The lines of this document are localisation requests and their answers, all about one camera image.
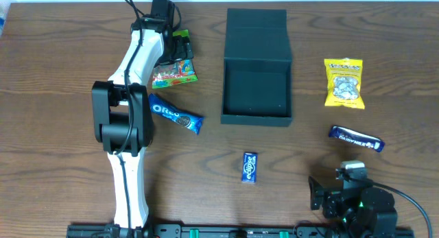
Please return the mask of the blue oreo pack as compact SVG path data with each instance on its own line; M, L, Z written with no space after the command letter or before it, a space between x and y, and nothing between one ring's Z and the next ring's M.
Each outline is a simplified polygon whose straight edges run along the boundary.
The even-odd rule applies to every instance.
M183 126L192 132L199 134L202 127L203 117L191 114L173 106L172 104L161 99L158 95L150 94L148 96L150 110L180 126Z

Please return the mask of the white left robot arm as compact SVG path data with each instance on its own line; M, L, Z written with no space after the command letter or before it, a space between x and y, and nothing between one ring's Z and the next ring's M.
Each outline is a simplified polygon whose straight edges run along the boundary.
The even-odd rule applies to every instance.
M142 230L149 215L145 200L144 154L151 144L154 123L147 95L154 67L193 58L190 40L176 35L178 6L170 0L152 0L142 13L133 0L131 41L117 70L107 81L92 87L96 140L103 145L112 167L116 211L114 224L129 232Z

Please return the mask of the yellow snack bag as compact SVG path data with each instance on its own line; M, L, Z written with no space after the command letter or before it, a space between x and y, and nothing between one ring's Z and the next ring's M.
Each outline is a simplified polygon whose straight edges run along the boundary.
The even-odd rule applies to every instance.
M342 58L325 59L327 98L325 106L344 106L364 109L360 95L363 60Z

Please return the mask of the haribo gummy bag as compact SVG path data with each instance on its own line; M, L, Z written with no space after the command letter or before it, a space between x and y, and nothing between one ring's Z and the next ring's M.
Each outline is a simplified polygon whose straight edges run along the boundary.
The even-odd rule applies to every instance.
M167 88L198 80L192 63L193 50L189 30L174 32L173 39L176 41L176 52L169 64L160 64L153 69L153 89Z

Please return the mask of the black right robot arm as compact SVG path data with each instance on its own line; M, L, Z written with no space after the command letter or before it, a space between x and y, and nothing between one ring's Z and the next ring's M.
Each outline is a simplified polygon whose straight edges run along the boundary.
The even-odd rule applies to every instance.
M342 181L340 187L323 187L314 177L308 177L311 210L322 209L325 218L335 221L319 232L321 237L405 236L405 231L396 227L393 195L369 181L363 162L344 161L335 171Z

